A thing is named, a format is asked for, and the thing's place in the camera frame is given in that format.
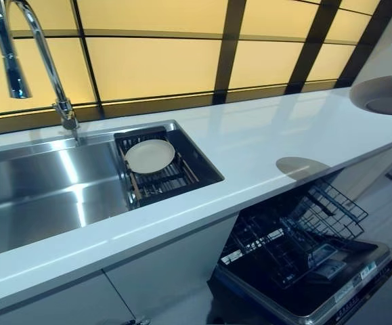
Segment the faucet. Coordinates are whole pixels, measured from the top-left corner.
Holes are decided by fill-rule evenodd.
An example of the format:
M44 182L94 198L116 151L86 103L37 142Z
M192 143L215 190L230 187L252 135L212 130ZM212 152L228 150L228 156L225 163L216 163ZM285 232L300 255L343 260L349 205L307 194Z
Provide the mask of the faucet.
M53 58L49 52L47 41L45 40L38 18L26 0L0 0L0 51L3 55L7 84L9 86L9 96L12 98L31 97L30 89L28 88L26 78L18 61L17 53L12 42L11 31L9 29L7 12L12 2L14 2L24 14L24 17L32 30L42 61L47 69L49 80L56 93L57 99L56 103L53 104L53 107L60 115L63 128L71 130L78 142L77 128L79 122L75 117L72 105L63 90L62 83L59 79L56 67L54 66Z

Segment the stainless steel sink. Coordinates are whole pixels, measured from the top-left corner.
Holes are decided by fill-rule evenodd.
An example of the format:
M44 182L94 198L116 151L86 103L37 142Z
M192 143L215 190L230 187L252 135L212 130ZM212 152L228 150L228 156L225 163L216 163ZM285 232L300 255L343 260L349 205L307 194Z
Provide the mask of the stainless steel sink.
M142 141L145 130L158 128L174 141L197 182L169 191L164 186L154 196L137 185L135 191L130 179L146 179L131 172L115 138L137 134ZM82 141L0 148L0 253L223 179L175 121L90 133ZM142 190L149 197L138 204L136 192Z

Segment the dishwasher label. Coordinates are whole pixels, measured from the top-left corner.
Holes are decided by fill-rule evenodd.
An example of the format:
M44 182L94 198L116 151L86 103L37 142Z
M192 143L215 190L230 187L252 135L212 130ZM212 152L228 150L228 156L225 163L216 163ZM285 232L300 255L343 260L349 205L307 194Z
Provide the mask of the dishwasher label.
M360 276L361 279L364 280L365 278L367 278L367 276L372 273L372 271L376 269L376 263L372 262L371 264L367 265L361 272L360 272Z
M351 291L353 289L353 283L352 281L349 281L348 283L346 283L342 289L340 289L339 291L337 291L337 293L334 296L334 300L336 301L336 303L338 303L340 300L343 299L343 297L345 295L347 295L349 293L349 291Z

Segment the backsplash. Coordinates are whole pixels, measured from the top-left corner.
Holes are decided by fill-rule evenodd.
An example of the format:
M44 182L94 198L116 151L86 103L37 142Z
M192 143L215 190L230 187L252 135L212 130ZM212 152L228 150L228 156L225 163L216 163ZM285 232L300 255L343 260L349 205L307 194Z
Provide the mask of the backsplash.
M392 0L30 0L80 121L352 84ZM21 11L9 10L32 98L10 98L0 54L0 133L59 124Z

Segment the dishwasher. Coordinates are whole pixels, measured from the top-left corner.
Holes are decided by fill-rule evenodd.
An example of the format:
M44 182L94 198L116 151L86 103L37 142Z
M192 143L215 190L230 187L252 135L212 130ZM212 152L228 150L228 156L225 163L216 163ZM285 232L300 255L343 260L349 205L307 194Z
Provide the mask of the dishwasher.
M344 324L392 275L367 212L317 179L242 210L213 277L273 324Z

